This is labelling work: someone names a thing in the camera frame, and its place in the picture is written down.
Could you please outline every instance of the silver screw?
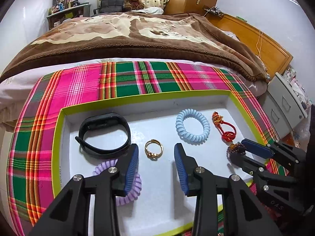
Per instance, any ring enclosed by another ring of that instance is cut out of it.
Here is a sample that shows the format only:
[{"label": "silver screw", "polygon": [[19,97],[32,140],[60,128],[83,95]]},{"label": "silver screw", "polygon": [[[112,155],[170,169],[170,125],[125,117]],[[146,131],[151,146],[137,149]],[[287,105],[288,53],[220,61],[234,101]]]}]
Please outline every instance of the silver screw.
[{"label": "silver screw", "polygon": [[112,174],[116,173],[117,171],[118,171],[118,168],[116,168],[116,167],[110,167],[110,168],[108,169],[108,172],[109,172],[109,173],[112,173]]},{"label": "silver screw", "polygon": [[231,176],[231,179],[232,179],[233,181],[239,181],[239,180],[240,180],[239,176],[238,176],[238,175],[235,175],[235,174],[233,174],[233,175]]},{"label": "silver screw", "polygon": [[80,181],[82,179],[82,175],[80,174],[76,174],[74,177],[73,177],[73,180],[74,181]]},{"label": "silver screw", "polygon": [[196,172],[197,173],[204,173],[204,167],[197,167]]}]

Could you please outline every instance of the chair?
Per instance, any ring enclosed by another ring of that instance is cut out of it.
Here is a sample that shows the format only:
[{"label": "chair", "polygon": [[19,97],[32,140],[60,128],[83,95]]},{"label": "chair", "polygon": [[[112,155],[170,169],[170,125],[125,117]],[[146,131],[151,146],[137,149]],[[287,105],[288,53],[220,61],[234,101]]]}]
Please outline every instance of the chair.
[{"label": "chair", "polygon": [[101,14],[110,14],[112,12],[122,12],[124,0],[101,0],[100,8],[94,9],[93,16]]}]

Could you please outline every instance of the drawer handle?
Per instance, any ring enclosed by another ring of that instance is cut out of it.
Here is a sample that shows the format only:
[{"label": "drawer handle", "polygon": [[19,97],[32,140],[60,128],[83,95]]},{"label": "drawer handle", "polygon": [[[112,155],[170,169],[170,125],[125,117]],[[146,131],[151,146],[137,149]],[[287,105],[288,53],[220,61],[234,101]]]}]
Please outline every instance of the drawer handle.
[{"label": "drawer handle", "polygon": [[287,110],[287,112],[290,111],[291,106],[289,105],[288,101],[284,98],[284,96],[282,96],[282,104],[283,104],[283,101],[285,101],[287,105],[289,106],[289,109]]},{"label": "drawer handle", "polygon": [[[274,113],[274,115],[277,117],[277,120],[274,119],[274,117],[272,116],[272,112]],[[271,108],[271,117],[273,118],[273,120],[277,123],[280,118],[277,116],[276,112]]]}]

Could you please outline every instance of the teddy bear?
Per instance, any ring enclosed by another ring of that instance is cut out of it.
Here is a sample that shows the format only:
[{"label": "teddy bear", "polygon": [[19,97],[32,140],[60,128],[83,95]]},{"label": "teddy bear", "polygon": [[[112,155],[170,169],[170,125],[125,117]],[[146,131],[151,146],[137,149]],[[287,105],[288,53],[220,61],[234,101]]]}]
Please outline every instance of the teddy bear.
[{"label": "teddy bear", "polygon": [[125,0],[124,8],[127,11],[142,10],[144,4],[140,0]]}]

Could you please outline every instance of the drawer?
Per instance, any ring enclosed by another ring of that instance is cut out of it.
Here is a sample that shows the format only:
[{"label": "drawer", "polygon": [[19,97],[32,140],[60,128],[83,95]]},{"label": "drawer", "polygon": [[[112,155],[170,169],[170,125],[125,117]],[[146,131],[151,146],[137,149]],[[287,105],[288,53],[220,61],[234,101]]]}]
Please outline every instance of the drawer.
[{"label": "drawer", "polygon": [[278,77],[275,76],[269,83],[267,91],[271,94],[283,114],[286,116],[291,128],[294,129],[295,126],[304,119],[304,116],[289,90]]},{"label": "drawer", "polygon": [[274,126],[280,139],[292,131],[292,128],[284,113],[281,111],[276,101],[268,92],[260,96],[258,102]]}]

